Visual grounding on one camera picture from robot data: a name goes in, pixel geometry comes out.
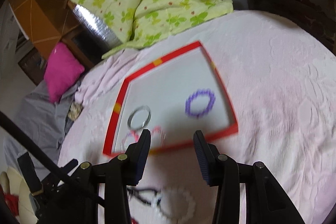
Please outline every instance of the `pink pillow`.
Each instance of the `pink pillow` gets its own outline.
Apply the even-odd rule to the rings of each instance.
[[[83,72],[83,65],[78,62],[64,43],[58,42],[49,56],[44,74],[49,101],[59,102],[64,92],[76,83]]]

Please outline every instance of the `silver ring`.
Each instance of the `silver ring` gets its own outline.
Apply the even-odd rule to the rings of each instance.
[[[147,110],[148,111],[148,117],[147,119],[142,123],[142,126],[140,127],[137,127],[137,128],[133,128],[131,126],[131,121],[134,117],[134,115],[139,112],[140,110]],[[137,131],[137,130],[140,130],[140,129],[143,129],[146,125],[148,125],[149,121],[151,120],[151,109],[148,107],[148,106],[140,106],[138,108],[136,108],[132,113],[131,115],[128,117],[128,120],[127,120],[127,126],[130,130],[133,130],[133,131]]]

